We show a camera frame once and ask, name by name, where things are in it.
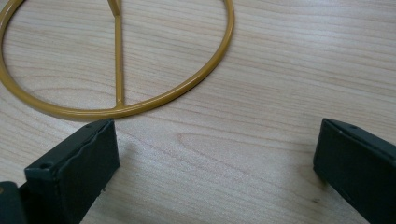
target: black plastic object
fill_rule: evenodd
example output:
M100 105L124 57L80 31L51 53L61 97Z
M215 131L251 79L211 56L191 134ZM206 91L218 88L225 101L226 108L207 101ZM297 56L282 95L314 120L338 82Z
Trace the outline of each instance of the black plastic object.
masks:
M0 183L0 223L79 223L119 167L114 121L88 124L29 165L18 191Z
M314 170L370 223L396 223L396 146L324 119Z

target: wood grain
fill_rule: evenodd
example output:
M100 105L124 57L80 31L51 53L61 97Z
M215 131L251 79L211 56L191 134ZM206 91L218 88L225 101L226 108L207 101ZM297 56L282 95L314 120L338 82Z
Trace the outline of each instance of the wood grain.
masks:
M1 0L3 7L6 0ZM234 0L220 66L169 105L116 121L121 168L82 223L366 223L312 170L322 118L396 144L394 1ZM220 0L123 1L127 102L198 70L225 28ZM115 104L103 0L29 0L5 39L9 72L59 105ZM0 181L81 127L0 86Z

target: round hole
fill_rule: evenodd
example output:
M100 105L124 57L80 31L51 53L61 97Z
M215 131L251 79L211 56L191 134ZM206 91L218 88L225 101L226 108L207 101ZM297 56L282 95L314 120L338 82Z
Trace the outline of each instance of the round hole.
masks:
M46 163L43 163L43 164L40 165L40 169L45 170L45 169L50 168L51 166L52 166L52 163L46 162Z

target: circular metal frame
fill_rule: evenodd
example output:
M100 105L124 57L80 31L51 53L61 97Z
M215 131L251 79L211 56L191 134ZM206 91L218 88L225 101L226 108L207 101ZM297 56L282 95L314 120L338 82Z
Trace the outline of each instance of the circular metal frame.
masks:
M113 14L116 19L116 106L109 109L75 109L68 108L59 105L53 105L44 102L40 99L35 98L31 94L23 90L9 74L7 67L4 62L3 56L3 39L7 29L9 20L12 18L14 13L18 10L18 7L24 2L24 0L10 0L2 12L0 13L0 80L20 100L24 101L31 107L38 109L44 113L52 116L61 118L71 119L106 119L106 118L121 118L127 117L134 114L139 114L155 107L167 104L182 94L186 93L202 80L204 80L220 63L222 58L230 45L231 38L233 35L234 27L234 11L233 11L233 0L224 0L224 5L227 9L227 28L224 37L219 45L219 48L214 53L212 58L192 77L188 78L172 90L167 91L161 95L153 97L151 99L142 101L134 105L124 105L123 103L123 83L122 83L122 48L121 48L121 14L115 9L120 1L108 0Z

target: wooden table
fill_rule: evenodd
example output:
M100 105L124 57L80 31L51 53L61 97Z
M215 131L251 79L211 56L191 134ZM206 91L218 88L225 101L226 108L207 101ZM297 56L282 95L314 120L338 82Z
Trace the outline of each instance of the wooden table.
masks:
M1 0L3 7L6 0ZM396 3L234 0L220 66L171 104L117 119L121 168L82 223L366 223L312 160L323 118L396 143ZM123 1L129 104L197 71L225 29L220 0ZM29 0L5 39L9 72L58 105L115 104L106 0ZM86 122L0 85L0 181Z

